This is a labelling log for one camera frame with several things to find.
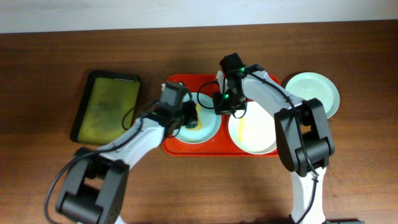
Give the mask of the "yellow green sponge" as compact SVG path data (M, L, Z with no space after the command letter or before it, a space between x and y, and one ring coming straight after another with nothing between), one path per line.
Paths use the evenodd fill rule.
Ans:
M199 130L203 128L203 124L199 116L200 110L201 106L198 104L196 104L195 106L189 106L185 124L185 127L187 129Z

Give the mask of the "pale green plate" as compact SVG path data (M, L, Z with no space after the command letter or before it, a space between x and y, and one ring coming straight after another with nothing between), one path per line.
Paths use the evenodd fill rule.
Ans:
M213 109L213 99L205 94L193 92L192 100L197 105L199 124L195 128L182 126L173 134L184 143L199 144L211 139L221 126L221 115L217 115Z

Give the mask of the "pale blue top plate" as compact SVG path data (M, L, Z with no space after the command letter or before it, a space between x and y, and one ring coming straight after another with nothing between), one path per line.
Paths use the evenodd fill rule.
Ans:
M326 117L331 118L340 106L340 94L335 84L327 77L315 72L294 75L285 89L305 100L317 98L323 104Z

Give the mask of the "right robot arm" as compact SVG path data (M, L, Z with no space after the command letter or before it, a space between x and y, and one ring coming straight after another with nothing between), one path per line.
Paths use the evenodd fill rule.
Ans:
M327 116L320 100L304 100L278 85L258 64L245 65L237 53L220 61L216 114L245 113L248 100L274 119L279 159L290 171L293 209L290 223L326 223L322 185L335 152Z

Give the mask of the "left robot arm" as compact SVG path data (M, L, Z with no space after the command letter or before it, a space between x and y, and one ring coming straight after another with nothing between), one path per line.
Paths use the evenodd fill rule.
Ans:
M113 142L81 148L58 173L65 176L56 211L75 223L123 223L121 209L129 171L177 128L196 126L195 102L182 83L165 82L162 94Z

